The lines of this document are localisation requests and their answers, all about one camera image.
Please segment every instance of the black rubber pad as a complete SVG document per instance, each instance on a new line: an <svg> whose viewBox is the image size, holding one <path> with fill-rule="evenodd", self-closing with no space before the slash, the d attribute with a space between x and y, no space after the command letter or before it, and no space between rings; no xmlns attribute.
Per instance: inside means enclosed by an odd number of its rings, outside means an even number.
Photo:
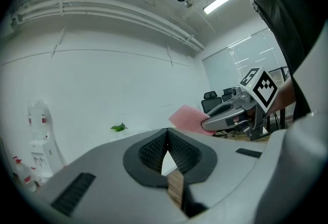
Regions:
<svg viewBox="0 0 328 224"><path fill-rule="evenodd" d="M95 178L90 173L79 174L51 206L70 216Z"/></svg>
<svg viewBox="0 0 328 224"><path fill-rule="evenodd" d="M262 152L249 150L249 149L245 149L245 148L240 148L236 152L239 153L239 154L243 154L243 155L251 156L251 157L256 157L256 158L260 158L260 156L262 155Z"/></svg>

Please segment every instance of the plastic bottle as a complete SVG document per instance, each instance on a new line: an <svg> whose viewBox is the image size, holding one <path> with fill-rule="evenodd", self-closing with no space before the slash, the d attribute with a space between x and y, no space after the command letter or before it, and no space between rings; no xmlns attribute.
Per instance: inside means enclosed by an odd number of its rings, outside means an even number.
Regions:
<svg viewBox="0 0 328 224"><path fill-rule="evenodd" d="M42 186L43 180L40 177L39 173L37 172L36 167L31 167L31 169L32 169L32 175L33 175L34 181L37 182L39 184L39 186Z"/></svg>
<svg viewBox="0 0 328 224"><path fill-rule="evenodd" d="M31 176L29 168L25 167L21 161L21 159L16 159L16 171L18 177L28 191L34 192L36 191L36 184Z"/></svg>

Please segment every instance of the white wall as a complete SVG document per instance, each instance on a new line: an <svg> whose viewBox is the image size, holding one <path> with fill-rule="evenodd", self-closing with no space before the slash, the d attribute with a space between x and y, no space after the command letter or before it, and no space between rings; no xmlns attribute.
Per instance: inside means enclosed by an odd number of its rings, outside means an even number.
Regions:
<svg viewBox="0 0 328 224"><path fill-rule="evenodd" d="M62 27L66 34L51 58ZM115 138L110 128L121 122L129 134L170 127L180 106L201 109L209 91L193 56L168 36L110 18L30 21L1 45L0 135L10 155L32 166L26 104L38 99L49 107L64 163Z"/></svg>

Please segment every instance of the pink cloth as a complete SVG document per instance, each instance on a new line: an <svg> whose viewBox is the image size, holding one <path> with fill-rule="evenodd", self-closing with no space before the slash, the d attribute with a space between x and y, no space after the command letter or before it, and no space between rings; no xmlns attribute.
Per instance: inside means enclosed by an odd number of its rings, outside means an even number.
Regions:
<svg viewBox="0 0 328 224"><path fill-rule="evenodd" d="M201 127L201 122L207 118L209 118L209 116L198 109L183 105L169 118L169 121L178 129L211 136L215 131L206 131Z"/></svg>

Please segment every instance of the person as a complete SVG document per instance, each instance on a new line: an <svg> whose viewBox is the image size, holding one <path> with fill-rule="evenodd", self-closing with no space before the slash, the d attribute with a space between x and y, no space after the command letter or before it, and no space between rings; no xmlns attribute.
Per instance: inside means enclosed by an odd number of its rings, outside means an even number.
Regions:
<svg viewBox="0 0 328 224"><path fill-rule="evenodd" d="M290 77L280 88L268 115L296 102L294 120L310 112L293 74L315 44L326 15L324 3L314 0L251 0L255 11L274 33Z"/></svg>

